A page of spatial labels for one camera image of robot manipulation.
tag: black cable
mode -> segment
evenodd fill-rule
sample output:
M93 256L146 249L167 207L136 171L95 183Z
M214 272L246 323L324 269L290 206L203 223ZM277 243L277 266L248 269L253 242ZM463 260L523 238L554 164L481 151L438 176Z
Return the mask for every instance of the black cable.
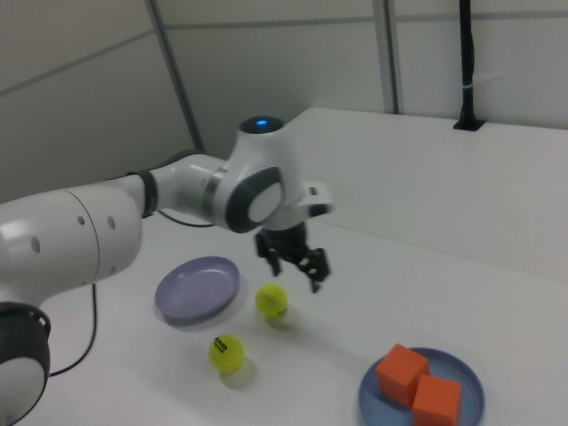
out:
M92 335L91 335L91 341L89 342L89 346L87 346L87 349L85 350L83 355L81 355L81 358L79 358L77 361L75 361L73 364L71 364L68 367L56 371L55 373L50 373L50 377L55 377L56 375L62 375L63 373L66 373L70 369L75 368L79 364L81 364L81 361L83 361L87 357L87 355L89 355L92 345L95 343L95 337L97 336L97 284L93 283L91 288L92 288Z
M183 225L183 226L190 226L192 228L210 228L211 226L214 226L213 224L205 224L205 225L188 224L187 222L182 222L181 220L177 220L176 218L170 216L167 213L164 213L161 210L158 210L158 213L160 213L162 216L166 217L167 219L171 220L172 222L176 222L177 224L180 224L180 225Z

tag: tennis ball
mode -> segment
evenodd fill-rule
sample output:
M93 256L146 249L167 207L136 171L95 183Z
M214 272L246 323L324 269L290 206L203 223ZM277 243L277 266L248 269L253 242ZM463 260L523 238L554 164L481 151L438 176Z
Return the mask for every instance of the tennis ball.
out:
M278 284L264 284L256 292L255 305L266 318L279 317L286 310L288 295Z
M220 335L209 346L209 362L221 373L236 370L244 358L242 342L236 335Z

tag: purple plate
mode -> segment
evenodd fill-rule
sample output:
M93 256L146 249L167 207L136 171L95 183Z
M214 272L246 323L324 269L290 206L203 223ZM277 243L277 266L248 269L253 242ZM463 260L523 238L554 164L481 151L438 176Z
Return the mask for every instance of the purple plate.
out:
M224 257L200 257L166 275L154 302L169 320L197 320L220 311L239 289L239 268Z

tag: blue plate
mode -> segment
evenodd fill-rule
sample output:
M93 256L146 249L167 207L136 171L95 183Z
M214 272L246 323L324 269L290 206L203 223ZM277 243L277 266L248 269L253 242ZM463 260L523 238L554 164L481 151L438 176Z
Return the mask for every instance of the blue plate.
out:
M459 426L477 426L485 409L483 386L469 366L436 349L411 348L428 359L430 374L461 383L461 415ZM413 426L412 410L390 400L381 393L376 378L376 361L359 386L359 411L365 426Z
M229 259L200 257L166 275L154 302L169 321L206 318L225 308L239 289L239 268Z

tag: white table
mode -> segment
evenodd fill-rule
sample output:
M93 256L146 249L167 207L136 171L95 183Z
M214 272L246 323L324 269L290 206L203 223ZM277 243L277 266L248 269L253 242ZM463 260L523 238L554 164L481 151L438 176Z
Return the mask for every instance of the white table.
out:
M448 351L485 387L484 425L568 424L568 287L318 221L310 243L333 274L317 295L287 265L286 327L256 314L254 294L273 280L253 233L144 220L133 266L99 284L99 334L89 357L50 379L22 425L358 425L359 382L394 343ZM174 328L155 312L162 277L200 256L225 256L241 289L217 317ZM73 362L91 333L89 289L48 301L52 369ZM245 344L241 370L221 378L210 341Z

